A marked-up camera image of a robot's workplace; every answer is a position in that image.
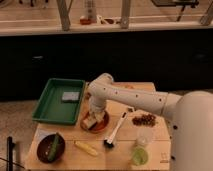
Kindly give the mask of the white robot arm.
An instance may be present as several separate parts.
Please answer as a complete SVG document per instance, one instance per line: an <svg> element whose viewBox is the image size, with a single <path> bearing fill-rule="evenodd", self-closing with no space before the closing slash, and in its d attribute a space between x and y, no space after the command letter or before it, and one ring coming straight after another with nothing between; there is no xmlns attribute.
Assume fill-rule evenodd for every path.
<svg viewBox="0 0 213 171"><path fill-rule="evenodd" d="M112 100L154 113L172 124L170 171L213 171L213 94L192 91L185 95L128 89L114 85L103 73L88 86L91 112L103 111Z"/></svg>

